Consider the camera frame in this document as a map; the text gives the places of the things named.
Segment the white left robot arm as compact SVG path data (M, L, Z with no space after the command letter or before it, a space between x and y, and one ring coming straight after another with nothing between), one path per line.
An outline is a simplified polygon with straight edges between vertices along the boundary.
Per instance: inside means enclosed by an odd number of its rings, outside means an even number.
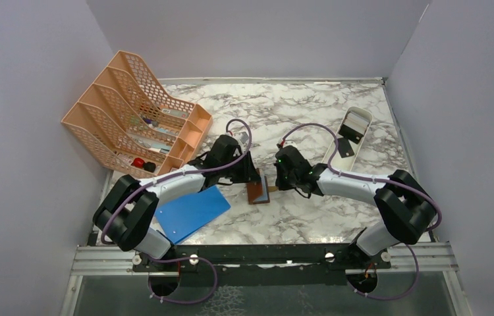
M151 228L157 207L188 194L197 194L227 179L229 184L260 181L250 155L247 132L220 135L211 149L181 168L146 179L124 175L95 211L92 222L123 251L148 255L159 270L174 264L172 242Z

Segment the brown leather card holder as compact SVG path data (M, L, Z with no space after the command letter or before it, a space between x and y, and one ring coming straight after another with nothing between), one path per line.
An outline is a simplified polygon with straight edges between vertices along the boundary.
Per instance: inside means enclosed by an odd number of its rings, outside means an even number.
M260 169L256 169L260 176L260 181L246 184L248 203L250 205L269 203L270 193L276 192L278 187L270 186L266 175Z

